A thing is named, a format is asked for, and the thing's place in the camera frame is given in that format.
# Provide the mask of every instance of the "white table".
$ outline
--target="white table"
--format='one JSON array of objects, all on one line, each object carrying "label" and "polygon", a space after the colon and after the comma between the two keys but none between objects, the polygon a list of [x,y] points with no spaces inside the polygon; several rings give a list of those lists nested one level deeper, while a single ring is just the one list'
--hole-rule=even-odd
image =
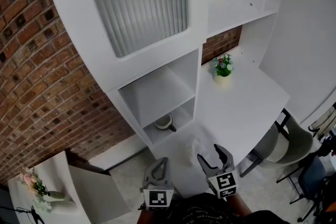
[{"label": "white table", "polygon": [[[66,199],[73,200],[78,207],[74,214],[40,214],[47,224],[98,224],[129,212],[112,177],[68,165],[65,152],[35,168],[48,190],[66,194]],[[8,181],[8,187],[14,208],[31,208],[34,197],[26,186],[17,181],[17,177]],[[31,224],[26,214],[17,214],[17,218],[20,224]]]},{"label": "white table", "polygon": [[186,157],[192,140],[197,138],[204,145],[211,165],[221,166],[214,143],[229,150],[237,165],[289,100],[289,95],[259,68],[249,65],[239,50],[232,51],[232,59],[235,70],[227,88],[213,81],[210,63],[202,66],[195,119],[152,149],[156,158],[170,159],[173,184],[185,197],[208,189],[200,165],[191,164]]}]

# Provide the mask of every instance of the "black tripod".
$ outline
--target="black tripod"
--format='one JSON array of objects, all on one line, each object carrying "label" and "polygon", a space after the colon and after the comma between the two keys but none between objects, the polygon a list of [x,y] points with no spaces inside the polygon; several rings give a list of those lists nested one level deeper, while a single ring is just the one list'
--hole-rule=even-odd
[{"label": "black tripod", "polygon": [[14,212],[18,212],[18,213],[26,213],[27,215],[28,214],[31,214],[33,216],[33,219],[35,221],[36,224],[38,224],[38,221],[41,221],[42,224],[44,224],[43,220],[41,219],[41,217],[36,213],[35,209],[33,208],[32,206],[32,209],[31,210],[27,210],[27,209],[24,209],[24,208],[17,208],[17,209],[13,209],[13,208],[7,208],[7,207],[3,207],[3,206],[0,206],[0,208],[2,209],[6,209],[6,210],[9,210],[9,211],[14,211]]}]

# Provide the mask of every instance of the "person's right arm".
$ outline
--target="person's right arm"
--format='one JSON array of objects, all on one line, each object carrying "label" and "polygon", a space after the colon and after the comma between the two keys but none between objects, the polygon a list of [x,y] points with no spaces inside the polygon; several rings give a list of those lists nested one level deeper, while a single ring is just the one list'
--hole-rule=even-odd
[{"label": "person's right arm", "polygon": [[246,217],[252,214],[252,211],[244,203],[239,194],[226,197],[227,204],[234,210],[234,212],[241,217]]}]

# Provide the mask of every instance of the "gray floor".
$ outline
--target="gray floor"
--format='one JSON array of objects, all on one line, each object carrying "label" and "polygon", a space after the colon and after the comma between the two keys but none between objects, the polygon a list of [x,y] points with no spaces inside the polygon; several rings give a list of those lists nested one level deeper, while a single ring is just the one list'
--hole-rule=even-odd
[{"label": "gray floor", "polygon": [[[286,143],[286,139],[280,137],[277,150],[270,158],[279,158],[286,150]],[[154,160],[153,155],[149,151],[145,151],[110,171],[131,212],[109,221],[108,224],[135,224],[137,222],[140,214],[138,208],[143,203],[143,197],[139,192],[139,188],[142,186],[145,169]],[[237,166],[238,171],[246,169],[249,164],[250,161],[244,159]],[[297,193],[290,181],[284,180],[276,184],[278,178],[293,169],[295,167],[278,169],[257,167],[246,175],[246,177],[240,179],[238,192],[252,211],[271,210],[283,220],[292,224],[297,223],[297,219],[303,217],[308,211],[311,202],[303,199],[293,205],[289,205],[291,200],[297,198]],[[311,215],[304,223],[313,223],[313,216]]]}]

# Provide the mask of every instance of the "gray chair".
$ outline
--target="gray chair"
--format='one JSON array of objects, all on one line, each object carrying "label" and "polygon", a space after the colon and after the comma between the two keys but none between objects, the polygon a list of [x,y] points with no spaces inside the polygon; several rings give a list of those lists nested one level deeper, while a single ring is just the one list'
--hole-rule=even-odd
[{"label": "gray chair", "polygon": [[[277,122],[271,126],[265,136],[247,156],[253,163],[249,168],[241,173],[240,177],[246,176],[257,165],[268,167],[287,166],[298,162],[310,153],[310,149],[313,145],[312,135],[303,130],[296,123],[293,117],[287,118],[285,126],[288,129],[288,133]],[[274,151],[279,133],[282,133],[286,138],[288,138],[288,148],[280,160],[277,162],[271,162],[266,160],[266,158],[268,158]]]}]

